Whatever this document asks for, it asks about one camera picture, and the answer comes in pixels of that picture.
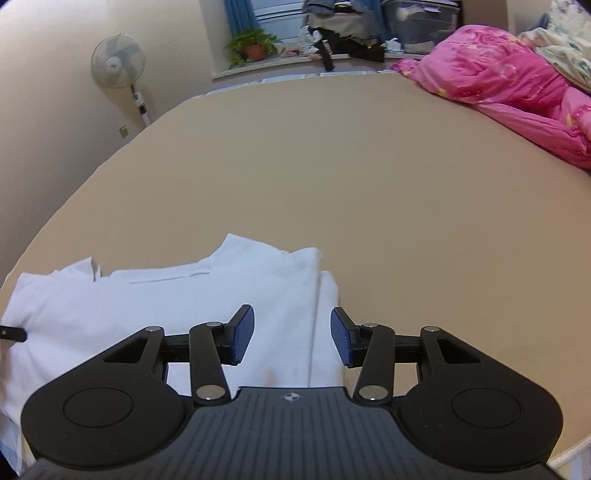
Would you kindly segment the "white polo shirt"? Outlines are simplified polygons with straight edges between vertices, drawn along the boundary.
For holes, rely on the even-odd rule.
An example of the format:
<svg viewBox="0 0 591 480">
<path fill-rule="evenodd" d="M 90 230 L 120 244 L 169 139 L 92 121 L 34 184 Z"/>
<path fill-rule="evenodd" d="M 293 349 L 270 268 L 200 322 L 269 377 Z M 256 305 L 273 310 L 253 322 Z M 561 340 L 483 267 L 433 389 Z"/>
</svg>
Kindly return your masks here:
<svg viewBox="0 0 591 480">
<path fill-rule="evenodd" d="M 225 369 L 242 386 L 325 387 L 344 381 L 329 315 L 334 277 L 314 247 L 287 252 L 236 235 L 195 263 L 102 275 L 84 259 L 47 275 L 18 278 L 1 322 L 27 338 L 1 347 L 1 452 L 15 471 L 32 453 L 20 416 L 40 387 L 147 326 L 184 334 L 228 321 L 242 305 L 256 323 L 245 358 Z"/>
</svg>

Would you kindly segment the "dark clothes pile on sill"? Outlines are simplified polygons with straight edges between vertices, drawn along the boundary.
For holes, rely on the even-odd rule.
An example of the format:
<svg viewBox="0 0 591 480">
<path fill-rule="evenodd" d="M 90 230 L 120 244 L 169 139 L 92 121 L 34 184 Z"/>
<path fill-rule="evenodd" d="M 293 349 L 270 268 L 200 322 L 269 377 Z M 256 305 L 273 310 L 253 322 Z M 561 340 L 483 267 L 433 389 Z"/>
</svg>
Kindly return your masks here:
<svg viewBox="0 0 591 480">
<path fill-rule="evenodd" d="M 334 70 L 334 55 L 384 63 L 386 29 L 371 1 L 304 1 L 298 33 L 300 52 Z"/>
</svg>

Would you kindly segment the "beige bed mattress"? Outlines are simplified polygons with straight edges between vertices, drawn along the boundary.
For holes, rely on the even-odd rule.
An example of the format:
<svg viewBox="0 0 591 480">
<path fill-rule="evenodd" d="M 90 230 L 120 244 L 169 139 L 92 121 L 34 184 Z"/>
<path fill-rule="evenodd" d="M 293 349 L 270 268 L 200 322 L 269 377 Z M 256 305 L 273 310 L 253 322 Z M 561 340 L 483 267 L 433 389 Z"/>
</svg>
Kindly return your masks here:
<svg viewBox="0 0 591 480">
<path fill-rule="evenodd" d="M 547 388 L 590 445 L 590 177 L 395 73 L 259 83 L 183 102 L 104 162 L 5 281 L 204 257 L 235 233 L 315 247 L 346 311 L 438 325 Z"/>
</svg>

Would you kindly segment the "white standing fan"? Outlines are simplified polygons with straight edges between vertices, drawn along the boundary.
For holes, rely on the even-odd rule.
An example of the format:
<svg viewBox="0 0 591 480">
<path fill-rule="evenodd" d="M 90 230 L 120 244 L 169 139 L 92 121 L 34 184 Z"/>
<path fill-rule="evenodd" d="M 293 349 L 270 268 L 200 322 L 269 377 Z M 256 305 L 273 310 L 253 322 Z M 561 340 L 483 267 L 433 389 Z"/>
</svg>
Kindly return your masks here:
<svg viewBox="0 0 591 480">
<path fill-rule="evenodd" d="M 145 127 L 151 119 L 145 100 L 136 86 L 146 64 L 139 44 L 129 35 L 118 33 L 103 39 L 93 50 L 90 67 L 93 79 L 102 87 L 131 92 Z"/>
</svg>

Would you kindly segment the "pink quilt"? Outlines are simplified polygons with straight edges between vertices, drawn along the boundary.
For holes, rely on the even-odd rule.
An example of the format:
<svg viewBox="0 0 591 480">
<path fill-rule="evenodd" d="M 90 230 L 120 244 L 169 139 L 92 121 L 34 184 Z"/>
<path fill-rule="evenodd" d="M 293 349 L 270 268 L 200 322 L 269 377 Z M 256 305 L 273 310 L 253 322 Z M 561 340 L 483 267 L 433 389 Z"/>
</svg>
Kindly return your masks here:
<svg viewBox="0 0 591 480">
<path fill-rule="evenodd" d="M 424 58 L 400 60 L 392 69 L 561 160 L 590 169 L 590 96 L 509 32 L 466 25 Z"/>
</svg>

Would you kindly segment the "potted green plant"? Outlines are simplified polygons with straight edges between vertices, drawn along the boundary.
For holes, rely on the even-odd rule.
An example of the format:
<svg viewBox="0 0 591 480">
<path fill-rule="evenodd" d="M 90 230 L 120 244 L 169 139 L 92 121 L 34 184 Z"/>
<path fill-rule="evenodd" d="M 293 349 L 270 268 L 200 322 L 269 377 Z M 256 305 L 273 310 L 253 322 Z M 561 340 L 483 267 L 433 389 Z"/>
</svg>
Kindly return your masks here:
<svg viewBox="0 0 591 480">
<path fill-rule="evenodd" d="M 277 44 L 281 41 L 263 29 L 243 30 L 231 37 L 225 49 L 229 52 L 229 69 L 259 62 L 279 53 Z"/>
</svg>

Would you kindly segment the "clear storage box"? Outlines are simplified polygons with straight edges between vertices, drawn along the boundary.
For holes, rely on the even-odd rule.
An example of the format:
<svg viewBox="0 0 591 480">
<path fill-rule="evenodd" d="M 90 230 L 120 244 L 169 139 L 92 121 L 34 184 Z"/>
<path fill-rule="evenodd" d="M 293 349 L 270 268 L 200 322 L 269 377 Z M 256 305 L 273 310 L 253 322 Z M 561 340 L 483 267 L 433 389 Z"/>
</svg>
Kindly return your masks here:
<svg viewBox="0 0 591 480">
<path fill-rule="evenodd" d="M 428 54 L 462 25 L 456 1 L 382 2 L 384 20 L 405 53 Z"/>
</svg>

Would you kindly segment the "blue curtain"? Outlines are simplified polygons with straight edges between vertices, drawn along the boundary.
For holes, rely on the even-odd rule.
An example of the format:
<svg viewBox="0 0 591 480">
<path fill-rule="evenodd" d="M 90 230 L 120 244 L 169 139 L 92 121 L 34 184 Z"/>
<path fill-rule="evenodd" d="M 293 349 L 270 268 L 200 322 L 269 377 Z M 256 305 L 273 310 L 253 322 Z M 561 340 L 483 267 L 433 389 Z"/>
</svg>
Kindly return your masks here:
<svg viewBox="0 0 591 480">
<path fill-rule="evenodd" d="M 259 29 L 250 0 L 224 0 L 223 4 L 232 36 Z"/>
</svg>

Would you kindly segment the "floral light blanket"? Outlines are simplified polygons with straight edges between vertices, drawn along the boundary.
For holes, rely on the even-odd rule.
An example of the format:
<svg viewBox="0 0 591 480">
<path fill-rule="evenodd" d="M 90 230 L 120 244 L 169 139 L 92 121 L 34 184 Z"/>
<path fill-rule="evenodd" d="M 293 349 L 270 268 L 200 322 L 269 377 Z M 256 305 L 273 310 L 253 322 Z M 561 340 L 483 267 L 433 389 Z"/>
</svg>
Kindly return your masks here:
<svg viewBox="0 0 591 480">
<path fill-rule="evenodd" d="M 552 1 L 546 26 L 518 38 L 562 76 L 590 92 L 590 13 L 579 1 Z"/>
</svg>

